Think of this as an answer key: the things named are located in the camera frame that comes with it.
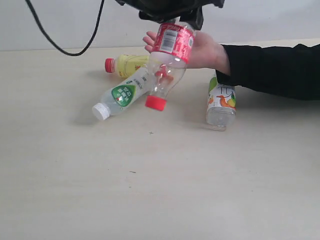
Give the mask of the black sleeved forearm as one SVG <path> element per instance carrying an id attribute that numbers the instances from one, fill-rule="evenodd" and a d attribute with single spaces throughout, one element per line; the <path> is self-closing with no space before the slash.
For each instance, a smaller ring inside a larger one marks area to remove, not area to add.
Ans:
<path id="1" fill-rule="evenodd" d="M 214 68 L 225 85 L 296 100 L 320 99 L 319 45 L 224 45 Z"/>

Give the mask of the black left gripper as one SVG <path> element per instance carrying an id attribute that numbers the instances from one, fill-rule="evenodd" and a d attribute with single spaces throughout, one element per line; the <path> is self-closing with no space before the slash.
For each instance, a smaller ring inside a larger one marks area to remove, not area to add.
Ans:
<path id="1" fill-rule="evenodd" d="M 224 0 L 118 0 L 121 6 L 129 5 L 139 10 L 141 20 L 162 24 L 179 18 L 194 29 L 201 29 L 204 22 L 202 7 L 224 7 Z"/>

